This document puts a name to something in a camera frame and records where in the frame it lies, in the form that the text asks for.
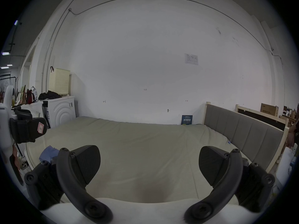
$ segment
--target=bed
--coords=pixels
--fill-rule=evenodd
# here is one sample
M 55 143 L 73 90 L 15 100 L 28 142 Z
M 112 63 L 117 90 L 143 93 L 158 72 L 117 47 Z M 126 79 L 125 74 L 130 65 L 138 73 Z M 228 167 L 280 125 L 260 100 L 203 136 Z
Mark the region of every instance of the bed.
M 252 132 L 259 133 L 259 130 L 263 133 L 252 137 Z M 198 125 L 126 123 L 78 117 L 49 129 L 35 143 L 27 143 L 25 155 L 34 168 L 40 162 L 41 152 L 49 145 L 69 150 L 96 145 L 101 165 L 86 187 L 91 196 L 161 203 L 189 198 L 201 200 L 210 194 L 212 187 L 198 166 L 203 146 L 215 146 L 227 152 L 238 147 L 250 163 L 259 161 L 266 169 L 282 136 L 282 130 L 267 123 L 207 103 L 204 123 Z M 237 204 L 236 198 L 230 203 Z

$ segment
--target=wooden bed frame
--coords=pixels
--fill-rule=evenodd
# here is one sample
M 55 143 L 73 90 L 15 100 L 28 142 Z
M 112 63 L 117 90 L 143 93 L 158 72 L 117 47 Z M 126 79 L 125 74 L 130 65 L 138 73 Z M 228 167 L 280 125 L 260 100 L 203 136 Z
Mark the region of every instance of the wooden bed frame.
M 207 111 L 207 105 L 210 105 L 211 102 L 206 102 L 205 108 L 204 108 L 204 119 L 205 119 L 205 115 L 206 115 L 206 111 Z M 288 123 L 289 120 L 288 119 L 281 119 L 279 117 L 270 115 L 270 114 L 266 114 L 260 111 L 256 111 L 256 110 L 252 110 L 252 109 L 248 109 L 239 105 L 236 105 L 236 109 L 235 112 L 243 114 L 243 115 L 247 115 L 250 116 L 254 119 L 257 119 L 259 121 L 265 122 L 269 125 L 272 125 L 276 128 L 279 128 L 280 130 L 283 131 L 283 135 L 281 138 L 281 141 L 279 143 L 279 146 L 277 148 L 277 151 L 273 157 L 273 159 L 271 160 L 270 164 L 268 165 L 266 172 L 268 173 L 272 167 L 274 166 L 274 163 L 276 162 L 276 160 L 278 159 L 279 155 L 281 154 L 282 148 L 284 146 L 284 143 L 286 141 L 286 137 L 288 135 L 289 132 L 289 128 L 288 128 Z

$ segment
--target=blue cloth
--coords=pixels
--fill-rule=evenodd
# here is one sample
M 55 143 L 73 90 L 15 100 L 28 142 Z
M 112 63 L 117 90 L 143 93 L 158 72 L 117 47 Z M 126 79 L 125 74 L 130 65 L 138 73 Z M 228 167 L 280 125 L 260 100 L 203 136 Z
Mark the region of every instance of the blue cloth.
M 42 162 L 43 160 L 46 160 L 48 162 L 51 162 L 51 159 L 56 157 L 59 153 L 58 149 L 53 148 L 52 146 L 48 146 L 44 149 L 42 154 L 39 156 L 39 160 Z

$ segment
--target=cardboard box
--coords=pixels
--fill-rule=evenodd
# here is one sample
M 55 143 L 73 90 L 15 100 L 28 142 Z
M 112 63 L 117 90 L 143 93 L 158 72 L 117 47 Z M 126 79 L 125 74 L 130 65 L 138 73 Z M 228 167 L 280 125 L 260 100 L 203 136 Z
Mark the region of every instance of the cardboard box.
M 266 114 L 271 114 L 271 115 L 277 117 L 277 115 L 278 115 L 278 106 L 272 106 L 272 105 L 267 105 L 267 104 L 262 103 L 261 112 L 266 113 Z

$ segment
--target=pipe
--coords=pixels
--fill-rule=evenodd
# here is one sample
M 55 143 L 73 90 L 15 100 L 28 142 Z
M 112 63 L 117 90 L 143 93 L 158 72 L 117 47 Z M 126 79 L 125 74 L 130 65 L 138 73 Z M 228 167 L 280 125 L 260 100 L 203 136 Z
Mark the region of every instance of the pipe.
M 53 35 L 54 35 L 54 32 L 55 32 L 55 30 L 56 30 L 56 28 L 57 28 L 57 26 L 58 26 L 58 23 L 60 22 L 60 20 L 61 20 L 63 14 L 65 13 L 65 11 L 68 9 L 68 7 L 71 5 L 71 3 L 72 3 L 73 1 L 74 1 L 74 0 L 72 0 L 72 1 L 70 2 L 70 4 L 66 7 L 66 9 L 64 10 L 64 12 L 62 13 L 61 17 L 59 18 L 59 20 L 58 20 L 58 22 L 57 22 L 57 24 L 56 24 L 56 26 L 55 26 L 55 28 L 54 28 L 54 31 L 53 31 L 53 33 L 52 33 L 52 35 L 51 35 L 51 38 L 50 38 L 50 40 L 49 40 L 49 44 L 48 44 L 48 47 L 47 47 L 47 50 L 46 50 L 46 54 L 45 54 L 45 59 L 44 59 L 43 70 L 42 70 L 42 88 L 41 88 L 41 91 L 43 91 L 44 68 L 45 68 L 45 63 L 46 63 L 46 58 L 47 58 L 47 53 L 48 53 L 48 50 L 49 50 L 50 42 L 51 42 L 51 40 L 52 40 L 52 37 L 53 37 Z

